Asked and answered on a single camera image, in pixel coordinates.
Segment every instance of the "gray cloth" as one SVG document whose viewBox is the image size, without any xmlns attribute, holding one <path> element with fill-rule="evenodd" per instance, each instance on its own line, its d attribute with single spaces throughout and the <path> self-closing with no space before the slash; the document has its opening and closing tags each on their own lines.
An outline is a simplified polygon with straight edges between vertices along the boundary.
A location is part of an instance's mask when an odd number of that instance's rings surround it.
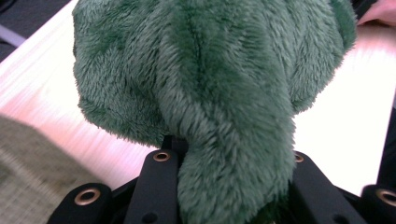
<svg viewBox="0 0 396 224">
<path fill-rule="evenodd" d="M 0 223 L 46 223 L 75 187 L 100 182 L 32 127 L 0 117 Z"/>
</svg>

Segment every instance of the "green fur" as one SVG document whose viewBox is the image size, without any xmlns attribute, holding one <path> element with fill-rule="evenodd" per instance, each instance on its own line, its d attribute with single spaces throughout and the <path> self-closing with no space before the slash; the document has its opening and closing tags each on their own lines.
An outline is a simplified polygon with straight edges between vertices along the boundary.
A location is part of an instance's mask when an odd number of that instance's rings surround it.
<svg viewBox="0 0 396 224">
<path fill-rule="evenodd" d="M 74 19 L 86 119 L 147 145 L 190 143 L 178 183 L 190 224 L 272 219 L 294 167 L 292 117 L 355 39 L 342 0 L 80 0 Z"/>
</svg>

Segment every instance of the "wooden table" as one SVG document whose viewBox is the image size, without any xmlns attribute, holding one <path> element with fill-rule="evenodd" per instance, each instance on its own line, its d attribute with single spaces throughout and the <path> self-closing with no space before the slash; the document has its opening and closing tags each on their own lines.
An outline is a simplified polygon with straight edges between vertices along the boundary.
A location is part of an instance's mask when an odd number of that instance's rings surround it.
<svg viewBox="0 0 396 224">
<path fill-rule="evenodd" d="M 154 148 L 98 129 L 77 107 L 72 0 L 0 64 L 0 114 L 30 124 L 116 188 L 139 175 Z M 396 30 L 360 27 L 356 47 L 313 108 L 295 118 L 295 149 L 337 186 L 360 194 L 376 181 L 396 83 Z"/>
</svg>

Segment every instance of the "white table surface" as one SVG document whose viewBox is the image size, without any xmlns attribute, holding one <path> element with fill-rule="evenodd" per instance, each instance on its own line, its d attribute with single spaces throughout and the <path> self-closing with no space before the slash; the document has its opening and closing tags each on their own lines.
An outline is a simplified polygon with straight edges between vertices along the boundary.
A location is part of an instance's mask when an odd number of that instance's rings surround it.
<svg viewBox="0 0 396 224">
<path fill-rule="evenodd" d="M 30 124 L 116 188 L 139 175 L 154 148 L 84 120 L 73 77 L 72 0 L 0 64 L 0 114 Z M 295 149 L 334 185 L 360 195 L 374 184 L 396 84 L 396 30 L 360 27 L 355 48 L 314 107 L 295 118 Z"/>
</svg>

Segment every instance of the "green plush toy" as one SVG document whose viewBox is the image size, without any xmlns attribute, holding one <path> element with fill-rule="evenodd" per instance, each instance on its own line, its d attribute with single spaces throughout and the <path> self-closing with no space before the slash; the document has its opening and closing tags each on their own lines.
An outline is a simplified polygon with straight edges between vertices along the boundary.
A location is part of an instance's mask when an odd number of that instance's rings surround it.
<svg viewBox="0 0 396 224">
<path fill-rule="evenodd" d="M 312 105 L 355 39 L 345 0 L 80 0 L 79 106 L 138 143 L 190 148 L 183 223 L 270 221 L 294 167 L 294 114 Z"/>
</svg>

